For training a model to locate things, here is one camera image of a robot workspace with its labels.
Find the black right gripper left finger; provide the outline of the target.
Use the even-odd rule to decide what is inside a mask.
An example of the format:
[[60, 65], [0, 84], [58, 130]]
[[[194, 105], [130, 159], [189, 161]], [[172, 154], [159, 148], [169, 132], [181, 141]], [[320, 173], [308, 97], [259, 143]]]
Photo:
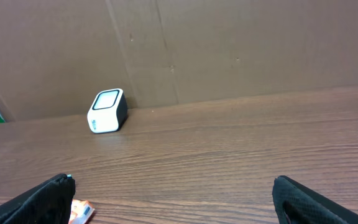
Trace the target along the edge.
[[74, 178], [58, 174], [0, 205], [0, 224], [67, 224], [74, 195]]

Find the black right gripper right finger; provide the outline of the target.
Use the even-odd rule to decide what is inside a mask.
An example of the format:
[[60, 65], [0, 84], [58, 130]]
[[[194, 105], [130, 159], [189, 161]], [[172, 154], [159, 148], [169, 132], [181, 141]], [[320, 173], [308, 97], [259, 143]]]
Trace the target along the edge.
[[281, 175], [272, 198], [280, 224], [358, 224], [358, 214]]

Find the orange snack packet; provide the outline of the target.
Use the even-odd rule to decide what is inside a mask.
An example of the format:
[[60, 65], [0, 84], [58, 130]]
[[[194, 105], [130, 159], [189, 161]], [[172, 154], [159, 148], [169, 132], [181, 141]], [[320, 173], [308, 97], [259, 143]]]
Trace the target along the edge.
[[95, 209], [87, 200], [72, 200], [69, 224], [87, 224]]

